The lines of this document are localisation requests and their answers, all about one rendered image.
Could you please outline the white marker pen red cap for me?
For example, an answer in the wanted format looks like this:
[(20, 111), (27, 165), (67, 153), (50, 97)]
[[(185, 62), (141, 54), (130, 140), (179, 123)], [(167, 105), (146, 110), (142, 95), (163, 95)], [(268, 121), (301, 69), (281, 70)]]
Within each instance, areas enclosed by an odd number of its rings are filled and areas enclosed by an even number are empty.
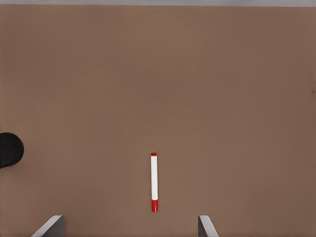
[(152, 212), (158, 212), (158, 155), (151, 153), (151, 200)]

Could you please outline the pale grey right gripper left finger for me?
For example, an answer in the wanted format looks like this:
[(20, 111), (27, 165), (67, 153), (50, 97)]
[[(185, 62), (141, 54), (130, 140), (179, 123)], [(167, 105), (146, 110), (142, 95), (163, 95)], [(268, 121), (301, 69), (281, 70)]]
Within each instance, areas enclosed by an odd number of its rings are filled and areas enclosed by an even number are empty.
[(31, 237), (65, 237), (65, 217), (52, 216)]

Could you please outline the black round pen holder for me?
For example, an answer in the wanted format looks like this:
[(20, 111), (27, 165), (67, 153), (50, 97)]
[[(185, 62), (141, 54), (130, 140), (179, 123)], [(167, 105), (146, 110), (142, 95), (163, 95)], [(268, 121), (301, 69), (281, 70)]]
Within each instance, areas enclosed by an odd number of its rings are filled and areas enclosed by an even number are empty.
[(17, 164), (23, 157), (22, 140), (10, 132), (0, 133), (0, 168)]

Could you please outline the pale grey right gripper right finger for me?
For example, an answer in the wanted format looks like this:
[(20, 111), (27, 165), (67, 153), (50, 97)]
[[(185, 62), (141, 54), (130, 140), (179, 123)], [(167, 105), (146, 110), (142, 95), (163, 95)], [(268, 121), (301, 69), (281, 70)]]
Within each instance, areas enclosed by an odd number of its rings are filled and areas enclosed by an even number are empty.
[(198, 216), (198, 237), (219, 237), (208, 215)]

